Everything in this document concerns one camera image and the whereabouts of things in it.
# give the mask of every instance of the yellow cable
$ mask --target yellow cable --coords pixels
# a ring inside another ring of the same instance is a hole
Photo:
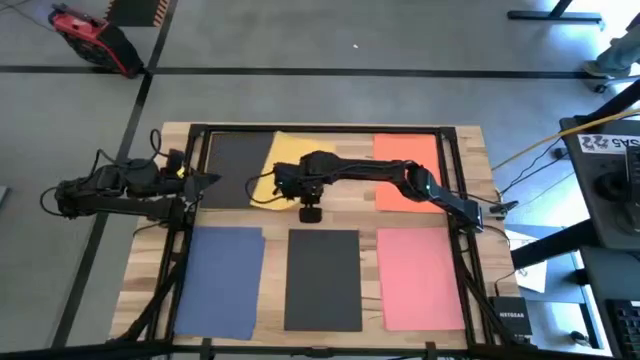
[[[542,144],[546,143],[547,141],[553,140],[553,139],[555,139],[555,138],[559,138],[559,137],[561,137],[561,136],[570,135],[570,134],[576,133],[576,132],[578,132],[578,131],[582,131],[582,130],[584,130],[584,129],[588,129],[588,128],[590,128],[590,127],[598,126],[598,125],[600,125],[600,124],[604,124],[604,123],[609,122],[609,121],[618,120],[618,119],[621,119],[621,118],[623,118],[623,117],[627,117],[627,116],[629,116],[629,115],[638,114],[638,113],[640,113],[640,109],[624,111],[624,112],[621,112],[621,113],[619,113],[619,114],[615,114],[615,115],[607,116],[607,117],[602,118],[602,119],[600,119],[600,120],[592,121],[592,122],[590,122],[590,123],[588,123],[588,124],[580,125],[580,126],[578,126],[578,127],[574,127],[574,128],[572,128],[572,129],[569,129],[569,130],[565,130],[565,131],[559,132],[559,133],[557,133],[557,134],[555,134],[555,135],[551,135],[551,136],[549,136],[549,137],[547,137],[547,138],[544,138],[544,139],[542,139],[542,140],[538,141],[537,143],[535,143],[535,144],[533,144],[533,145],[529,146],[528,148],[526,148],[526,149],[524,149],[524,150],[520,151],[519,153],[517,153],[517,154],[513,155],[512,157],[508,158],[507,160],[505,160],[505,161],[501,162],[500,164],[498,164],[498,165],[494,166],[494,167],[491,169],[491,171],[496,171],[497,169],[499,169],[499,168],[501,168],[502,166],[504,166],[506,163],[508,163],[508,162],[510,162],[510,161],[513,161],[514,159],[519,158],[519,157],[520,157],[520,156],[522,156],[523,154],[525,154],[525,153],[527,153],[527,152],[529,152],[529,151],[531,151],[531,150],[533,150],[533,149],[537,148],[538,146],[540,146],[540,145],[542,145]]]

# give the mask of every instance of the black box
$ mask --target black box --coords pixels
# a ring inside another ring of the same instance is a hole
[[[502,324],[511,330],[518,340],[529,343],[532,333],[525,300],[520,297],[508,296],[490,297],[489,300]]]

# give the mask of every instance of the white paper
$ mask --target white paper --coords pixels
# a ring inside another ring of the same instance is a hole
[[[640,136],[579,134],[580,149],[590,154],[625,154],[627,147],[640,146]]]
[[[536,241],[535,238],[522,235],[516,232],[508,231],[509,241],[511,243],[511,250],[515,250],[519,247],[527,245]],[[537,291],[539,293],[544,292],[545,283],[547,280],[547,261],[528,266],[524,269],[516,271],[516,281],[519,286]]]

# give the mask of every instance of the colored paper sheet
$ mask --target colored paper sheet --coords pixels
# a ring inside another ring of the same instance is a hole
[[[262,174],[267,174],[273,171],[273,164],[277,162],[298,164],[300,158],[310,152],[322,150],[322,151],[335,151],[335,146],[330,143],[314,141],[310,139],[300,139],[287,135],[283,132],[276,132],[273,138],[273,144],[271,150],[267,156],[267,161],[262,169]],[[258,201],[267,201],[272,199],[278,194],[273,194],[275,189],[274,175],[264,176],[258,180],[256,189],[253,192],[253,198]],[[297,204],[297,201],[291,201],[286,199],[276,200],[269,204],[259,204],[255,201],[251,201],[251,205],[271,210],[284,210]]]
[[[373,157],[376,160],[413,160],[428,169],[440,184],[440,166],[434,135],[376,134],[373,139]],[[430,202],[411,201],[388,183],[376,187],[376,210],[443,213]]]
[[[272,143],[272,132],[214,134],[207,172],[221,178],[204,190],[200,206],[205,209],[249,208],[245,182],[260,174]],[[255,182],[248,184],[249,194],[255,186]]]
[[[290,230],[284,329],[362,331],[357,230]]]
[[[176,334],[250,340],[264,246],[260,228],[194,228]]]
[[[378,269],[387,330],[464,329],[447,229],[378,229]]]

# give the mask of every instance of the gray concrete floor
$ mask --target gray concrete floor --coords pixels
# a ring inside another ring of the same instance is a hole
[[[107,6],[67,3],[98,15]],[[640,11],[624,1],[572,5],[601,10],[604,28],[506,19],[510,9],[553,3],[182,0],[160,66],[575,71]],[[20,9],[46,24],[49,4],[32,0]],[[124,31],[146,61],[158,29]],[[0,12],[0,65],[88,64],[58,35],[9,9]],[[0,351],[50,344],[91,219],[48,216],[37,198],[84,175],[97,147],[117,151],[139,87],[140,79],[113,75],[0,73],[0,185],[12,189],[0,207]],[[497,164],[557,132],[560,118],[589,113],[612,95],[579,80],[157,75],[131,156],[148,156],[148,133],[165,121],[465,124],[483,127]],[[535,156],[497,171],[498,188]],[[574,177],[536,198],[571,171],[558,163],[511,190],[507,199],[535,201],[507,221],[567,226],[587,217]],[[109,218],[71,344],[105,340],[134,226],[132,218]]]

